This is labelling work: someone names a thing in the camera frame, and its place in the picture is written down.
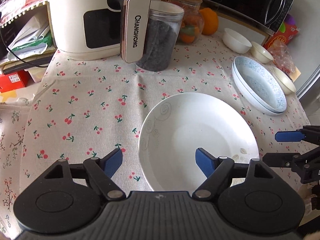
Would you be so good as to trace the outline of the large cream bowl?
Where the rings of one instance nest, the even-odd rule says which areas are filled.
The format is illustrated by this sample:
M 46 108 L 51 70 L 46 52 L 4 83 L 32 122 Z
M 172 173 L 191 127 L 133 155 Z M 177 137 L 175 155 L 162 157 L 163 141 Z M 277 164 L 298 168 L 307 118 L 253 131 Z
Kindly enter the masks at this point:
M 296 87 L 291 79 L 277 67 L 272 67 L 272 76 L 277 80 L 285 95 L 296 93 Z

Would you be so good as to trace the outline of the white swirl pattern plate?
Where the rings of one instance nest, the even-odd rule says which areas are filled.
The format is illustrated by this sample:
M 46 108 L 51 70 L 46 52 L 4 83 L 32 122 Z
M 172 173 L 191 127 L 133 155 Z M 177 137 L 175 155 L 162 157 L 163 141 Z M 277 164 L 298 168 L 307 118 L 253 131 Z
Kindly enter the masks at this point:
M 140 130 L 139 161 L 151 189 L 195 191 L 206 179 L 198 148 L 237 163 L 259 157 L 253 132 L 230 105 L 207 94 L 176 94 L 153 107 Z

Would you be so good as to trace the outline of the small cream bowl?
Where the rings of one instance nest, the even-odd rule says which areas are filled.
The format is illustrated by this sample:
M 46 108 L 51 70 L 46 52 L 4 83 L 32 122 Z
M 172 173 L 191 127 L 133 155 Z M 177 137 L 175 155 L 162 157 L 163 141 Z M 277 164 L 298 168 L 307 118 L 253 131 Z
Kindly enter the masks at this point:
M 257 42 L 251 41 L 252 47 L 250 49 L 251 54 L 261 63 L 268 63 L 274 60 L 273 56 L 263 46 Z

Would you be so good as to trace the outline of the white ceramic bowl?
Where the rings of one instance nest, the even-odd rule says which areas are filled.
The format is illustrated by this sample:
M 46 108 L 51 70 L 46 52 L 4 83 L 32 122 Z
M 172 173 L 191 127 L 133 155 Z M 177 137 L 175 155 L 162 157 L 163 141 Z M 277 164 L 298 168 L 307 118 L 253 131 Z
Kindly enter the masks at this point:
M 222 36 L 223 43 L 238 54 L 247 53 L 251 48 L 251 42 L 233 29 L 225 28 Z

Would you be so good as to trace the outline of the cherry print tablecloth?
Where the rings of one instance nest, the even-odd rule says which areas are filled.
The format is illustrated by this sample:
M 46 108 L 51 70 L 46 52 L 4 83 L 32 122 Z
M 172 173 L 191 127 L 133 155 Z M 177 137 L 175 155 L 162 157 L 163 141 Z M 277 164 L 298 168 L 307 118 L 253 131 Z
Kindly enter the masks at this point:
M 1 105 L 1 237 L 20 233 L 13 203 L 57 159 L 80 163 L 119 148 L 124 162 L 116 173 L 118 184 L 127 191 L 147 190 L 138 161 L 140 128 L 154 105 L 178 93 L 204 93 L 232 106 L 252 130 L 260 155 L 311 150 L 307 142 L 274 139 L 277 131 L 309 123 L 298 98 L 290 95 L 280 116 L 260 113 L 233 85 L 234 58 L 220 33 L 177 45 L 162 72 L 148 72 L 118 56 L 74 61 L 57 51 L 32 100 Z

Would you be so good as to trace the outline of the plastic bag of fruit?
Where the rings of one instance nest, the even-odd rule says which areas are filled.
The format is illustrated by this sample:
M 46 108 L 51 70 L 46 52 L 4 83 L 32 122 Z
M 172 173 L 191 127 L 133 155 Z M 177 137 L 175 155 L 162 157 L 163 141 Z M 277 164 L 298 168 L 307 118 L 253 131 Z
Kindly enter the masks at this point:
M 273 57 L 274 65 L 286 74 L 296 71 L 296 66 L 287 45 L 281 40 L 275 40 L 267 49 Z

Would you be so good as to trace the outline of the white wooden microwave stand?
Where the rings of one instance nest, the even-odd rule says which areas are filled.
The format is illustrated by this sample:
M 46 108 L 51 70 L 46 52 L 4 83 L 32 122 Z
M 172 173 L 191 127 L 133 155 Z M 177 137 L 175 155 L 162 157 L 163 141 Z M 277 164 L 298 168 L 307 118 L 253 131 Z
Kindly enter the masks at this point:
M 232 29 L 249 41 L 257 42 L 260 45 L 264 45 L 268 39 L 274 35 L 274 31 L 255 22 L 248 21 L 245 18 L 242 19 L 238 16 L 227 15 L 220 11 L 216 13 L 219 19 L 218 31 L 221 33 L 223 33 L 226 28 Z

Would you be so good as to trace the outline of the red cardboard gift box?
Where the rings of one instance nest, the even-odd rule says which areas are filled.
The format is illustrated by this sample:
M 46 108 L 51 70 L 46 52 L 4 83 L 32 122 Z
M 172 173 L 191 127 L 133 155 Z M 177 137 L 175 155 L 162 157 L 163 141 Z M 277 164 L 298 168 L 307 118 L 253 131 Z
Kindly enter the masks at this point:
M 298 33 L 299 28 L 296 25 L 283 22 L 279 30 L 273 36 L 268 38 L 263 47 L 265 49 L 270 48 L 276 40 L 279 40 L 287 45 Z

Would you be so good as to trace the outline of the purple green plush toy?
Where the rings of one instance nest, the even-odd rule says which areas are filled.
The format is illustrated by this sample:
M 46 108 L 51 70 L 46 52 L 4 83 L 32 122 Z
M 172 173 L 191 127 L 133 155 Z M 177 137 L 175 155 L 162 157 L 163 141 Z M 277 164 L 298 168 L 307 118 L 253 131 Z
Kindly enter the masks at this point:
M 287 14 L 287 16 L 285 17 L 285 20 L 281 24 L 278 31 L 281 33 L 285 33 L 286 31 L 294 31 L 295 29 L 296 29 L 295 19 L 290 14 Z

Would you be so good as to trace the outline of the red box on shelf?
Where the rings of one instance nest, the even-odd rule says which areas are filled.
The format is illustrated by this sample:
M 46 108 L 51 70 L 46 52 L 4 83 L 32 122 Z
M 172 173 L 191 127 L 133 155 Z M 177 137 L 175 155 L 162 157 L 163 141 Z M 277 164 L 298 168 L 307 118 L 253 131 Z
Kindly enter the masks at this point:
M 1 74 L 0 92 L 5 93 L 11 90 L 24 88 L 27 86 L 30 74 L 24 70 L 20 70 L 11 74 Z

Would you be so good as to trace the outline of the large orange on table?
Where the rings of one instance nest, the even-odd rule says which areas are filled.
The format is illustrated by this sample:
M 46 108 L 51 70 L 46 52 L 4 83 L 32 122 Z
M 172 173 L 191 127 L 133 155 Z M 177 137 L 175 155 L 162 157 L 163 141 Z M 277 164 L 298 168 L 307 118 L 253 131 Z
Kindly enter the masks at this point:
M 219 19 L 217 13 L 210 8 L 199 10 L 204 20 L 203 35 L 213 35 L 219 27 Z

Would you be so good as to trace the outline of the silver refrigerator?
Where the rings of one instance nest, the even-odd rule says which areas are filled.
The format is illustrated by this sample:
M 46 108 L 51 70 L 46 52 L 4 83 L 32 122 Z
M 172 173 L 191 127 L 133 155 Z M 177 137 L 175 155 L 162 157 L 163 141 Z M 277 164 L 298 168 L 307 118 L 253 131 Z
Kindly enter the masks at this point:
M 296 21 L 300 27 L 296 39 L 297 96 L 302 98 L 319 81 L 319 0 L 295 0 Z

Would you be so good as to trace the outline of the glass jar of tangerines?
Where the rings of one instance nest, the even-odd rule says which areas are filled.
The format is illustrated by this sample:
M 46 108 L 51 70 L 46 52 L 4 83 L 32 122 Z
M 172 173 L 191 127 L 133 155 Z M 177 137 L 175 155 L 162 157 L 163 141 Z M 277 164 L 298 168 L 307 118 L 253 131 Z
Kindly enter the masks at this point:
M 184 10 L 180 32 L 177 38 L 179 44 L 193 44 L 201 36 L 204 20 L 199 12 L 202 0 L 168 0 Z

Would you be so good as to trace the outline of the cream air fryer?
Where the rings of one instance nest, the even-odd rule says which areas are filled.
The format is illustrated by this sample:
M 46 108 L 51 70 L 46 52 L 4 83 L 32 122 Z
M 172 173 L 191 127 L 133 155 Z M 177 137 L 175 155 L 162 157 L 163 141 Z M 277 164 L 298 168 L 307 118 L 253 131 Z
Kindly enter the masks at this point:
M 61 53 L 75 60 L 119 54 L 121 2 L 49 0 L 49 4 L 53 37 Z

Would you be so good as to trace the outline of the clear jar dark contents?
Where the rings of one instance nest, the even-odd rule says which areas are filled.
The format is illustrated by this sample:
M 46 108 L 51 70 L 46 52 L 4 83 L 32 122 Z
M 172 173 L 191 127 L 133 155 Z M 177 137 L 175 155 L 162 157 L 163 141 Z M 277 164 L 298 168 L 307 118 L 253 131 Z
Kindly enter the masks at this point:
M 152 72 L 168 68 L 174 50 L 184 10 L 178 5 L 152 1 L 142 58 L 137 67 Z

